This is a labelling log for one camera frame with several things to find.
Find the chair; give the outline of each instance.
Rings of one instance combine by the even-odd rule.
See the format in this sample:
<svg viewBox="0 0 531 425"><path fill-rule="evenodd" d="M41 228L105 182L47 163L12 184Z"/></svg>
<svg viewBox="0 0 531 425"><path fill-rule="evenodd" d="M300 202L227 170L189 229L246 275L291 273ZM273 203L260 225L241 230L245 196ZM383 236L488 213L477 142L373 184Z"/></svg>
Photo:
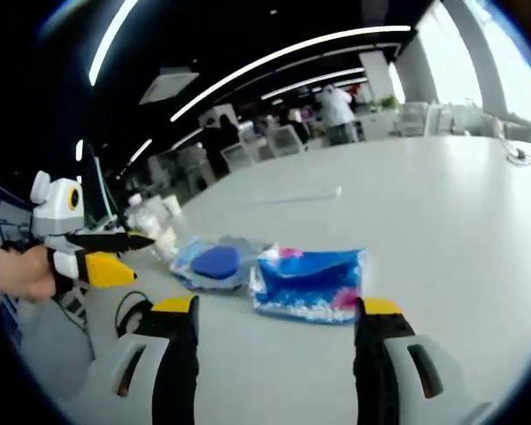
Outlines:
<svg viewBox="0 0 531 425"><path fill-rule="evenodd" d="M323 137L316 137L314 139L310 139L309 142L305 145L304 149L306 151L319 151L326 147L328 145L328 142Z"/></svg>
<svg viewBox="0 0 531 425"><path fill-rule="evenodd" d="M427 109L427 102L408 102L399 105L397 125L401 136L413 137L425 134Z"/></svg>
<svg viewBox="0 0 531 425"><path fill-rule="evenodd" d="M250 142L246 142L246 149L254 162L262 162L275 158L266 137L258 137Z"/></svg>
<svg viewBox="0 0 531 425"><path fill-rule="evenodd" d="M290 124L280 127L268 137L269 145L276 158L293 155L304 151L303 144Z"/></svg>
<svg viewBox="0 0 531 425"><path fill-rule="evenodd" d="M451 135L454 126L452 112L439 104L431 104L427 109L424 135Z"/></svg>
<svg viewBox="0 0 531 425"><path fill-rule="evenodd" d="M220 154L227 162L230 173L254 164L251 155L242 143L228 146L226 149L220 151Z"/></svg>
<svg viewBox="0 0 531 425"><path fill-rule="evenodd" d="M397 112L382 111L357 117L362 125L364 140L383 140L393 137Z"/></svg>

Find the blue plastic bag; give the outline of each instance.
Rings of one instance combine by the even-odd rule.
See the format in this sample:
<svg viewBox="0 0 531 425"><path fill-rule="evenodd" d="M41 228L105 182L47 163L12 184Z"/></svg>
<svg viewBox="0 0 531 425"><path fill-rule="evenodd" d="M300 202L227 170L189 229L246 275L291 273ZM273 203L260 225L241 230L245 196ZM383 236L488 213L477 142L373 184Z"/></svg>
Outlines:
<svg viewBox="0 0 531 425"><path fill-rule="evenodd" d="M234 247L240 256L237 271L225 279L212 279L197 274L191 269L191 262L195 258L216 246ZM224 236L218 243L212 243L194 236L179 249L175 259L169 265L169 271L189 290L229 292L248 284L250 268L255 265L258 255L270 246L270 243L249 241L241 237Z"/></svg>
<svg viewBox="0 0 531 425"><path fill-rule="evenodd" d="M366 250L304 252L274 246L250 276L260 313L316 323L347 323L362 281Z"/></svg>

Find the snack package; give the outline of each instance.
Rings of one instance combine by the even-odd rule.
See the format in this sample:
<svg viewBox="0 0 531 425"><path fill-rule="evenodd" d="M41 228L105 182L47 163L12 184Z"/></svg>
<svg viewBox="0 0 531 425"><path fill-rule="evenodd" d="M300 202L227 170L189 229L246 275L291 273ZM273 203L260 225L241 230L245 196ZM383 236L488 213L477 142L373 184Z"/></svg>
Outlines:
<svg viewBox="0 0 531 425"><path fill-rule="evenodd" d="M366 250L306 252L275 245L250 272L259 313L315 323L348 323L366 261Z"/></svg>

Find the person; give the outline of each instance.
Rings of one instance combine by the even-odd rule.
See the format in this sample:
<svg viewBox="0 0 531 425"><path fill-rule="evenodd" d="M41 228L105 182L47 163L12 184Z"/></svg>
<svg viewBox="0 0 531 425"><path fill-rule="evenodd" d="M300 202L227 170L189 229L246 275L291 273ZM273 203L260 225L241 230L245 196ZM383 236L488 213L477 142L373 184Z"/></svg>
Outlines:
<svg viewBox="0 0 531 425"><path fill-rule="evenodd" d="M289 124L295 130L295 133L297 134L297 137L299 137L301 143L307 144L310 137L304 124L302 122L293 120L291 117L291 111L283 110L280 114L280 126L287 126Z"/></svg>
<svg viewBox="0 0 531 425"><path fill-rule="evenodd" d="M334 146L358 141L354 122L356 117L350 108L352 96L332 84L319 94L323 118L328 127L328 138Z"/></svg>
<svg viewBox="0 0 531 425"><path fill-rule="evenodd" d="M222 157L220 151L227 147L225 143L225 133L217 127L213 117L207 119L204 129L201 132L201 143L206 151L206 157L211 164L216 180L228 174L227 162Z"/></svg>
<svg viewBox="0 0 531 425"><path fill-rule="evenodd" d="M222 149L226 149L228 146L239 143L240 137L238 136L238 127L232 124L225 113L220 115L219 122L224 144Z"/></svg>
<svg viewBox="0 0 531 425"><path fill-rule="evenodd" d="M55 279L47 248L37 245L23 254L0 248L0 291L30 302L55 295Z"/></svg>

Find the blue sponge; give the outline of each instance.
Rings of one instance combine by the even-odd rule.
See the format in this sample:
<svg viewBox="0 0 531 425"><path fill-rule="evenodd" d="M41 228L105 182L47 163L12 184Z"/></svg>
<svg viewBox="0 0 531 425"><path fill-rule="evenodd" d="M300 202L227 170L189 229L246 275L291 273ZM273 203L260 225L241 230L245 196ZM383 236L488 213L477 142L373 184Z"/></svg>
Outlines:
<svg viewBox="0 0 531 425"><path fill-rule="evenodd" d="M210 279L226 279L238 271L240 255L232 246L217 246L203 252L191 261L193 273Z"/></svg>

